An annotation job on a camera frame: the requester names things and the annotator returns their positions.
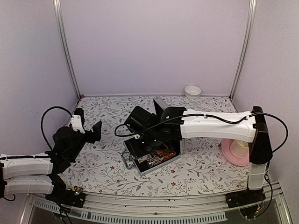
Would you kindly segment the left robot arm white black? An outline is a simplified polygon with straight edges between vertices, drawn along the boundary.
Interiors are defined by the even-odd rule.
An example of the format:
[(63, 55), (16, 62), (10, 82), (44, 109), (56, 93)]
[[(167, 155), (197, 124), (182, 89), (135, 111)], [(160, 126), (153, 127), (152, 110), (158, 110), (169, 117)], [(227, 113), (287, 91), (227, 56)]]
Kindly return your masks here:
[(67, 188), (59, 174), (75, 163), (86, 143), (101, 139), (102, 122), (98, 121), (90, 131), (84, 129), (84, 111), (77, 108), (70, 124), (53, 134), (54, 145), (44, 153), (31, 155), (0, 156), (0, 197), (17, 194), (44, 194), (47, 200), (58, 204), (81, 204), (85, 200), (83, 189)]

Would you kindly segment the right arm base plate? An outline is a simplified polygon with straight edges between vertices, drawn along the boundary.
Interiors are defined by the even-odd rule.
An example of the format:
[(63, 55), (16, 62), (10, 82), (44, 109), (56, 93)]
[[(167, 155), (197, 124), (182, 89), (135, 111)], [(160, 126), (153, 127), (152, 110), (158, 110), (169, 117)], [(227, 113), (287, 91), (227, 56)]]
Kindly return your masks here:
[(262, 202), (266, 199), (263, 187), (259, 190), (250, 190), (249, 188), (241, 191), (227, 193), (225, 195), (226, 203), (229, 208), (249, 205)]

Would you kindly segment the aluminium poker case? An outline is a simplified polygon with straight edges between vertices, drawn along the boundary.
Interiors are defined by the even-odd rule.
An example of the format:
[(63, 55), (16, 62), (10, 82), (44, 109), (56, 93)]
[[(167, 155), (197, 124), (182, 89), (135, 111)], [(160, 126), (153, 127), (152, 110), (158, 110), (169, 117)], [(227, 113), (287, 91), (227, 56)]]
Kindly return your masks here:
[[(181, 116), (186, 109), (171, 107), (160, 97), (155, 97), (153, 102), (155, 113), (136, 106), (124, 122), (124, 126), (132, 133), (132, 137), (124, 141), (125, 150), (121, 153), (121, 158), (127, 169), (136, 168), (141, 175), (174, 161), (185, 149), (180, 125), (183, 124)], [(152, 157), (158, 157), (155, 151), (159, 149), (171, 149), (177, 155), (152, 168), (148, 166), (147, 161), (139, 163), (137, 159), (144, 155), (137, 154), (137, 140), (143, 133), (156, 134), (163, 141), (159, 147), (144, 155), (150, 154)]]

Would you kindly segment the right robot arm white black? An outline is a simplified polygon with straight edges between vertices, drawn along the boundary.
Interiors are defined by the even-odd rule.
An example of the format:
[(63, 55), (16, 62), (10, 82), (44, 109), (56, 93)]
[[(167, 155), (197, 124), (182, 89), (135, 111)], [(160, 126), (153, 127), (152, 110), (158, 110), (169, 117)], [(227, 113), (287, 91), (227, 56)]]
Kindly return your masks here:
[(186, 139), (223, 139), (228, 152), (238, 141), (246, 142), (249, 174), (247, 189), (241, 197), (245, 203), (252, 203), (260, 195), (266, 165), (274, 153), (265, 120), (267, 115), (259, 106), (239, 113), (206, 113), (174, 106), (157, 107), (155, 113), (150, 113), (136, 106), (124, 123), (131, 132), (124, 145), (137, 161), (157, 150), (182, 151)]

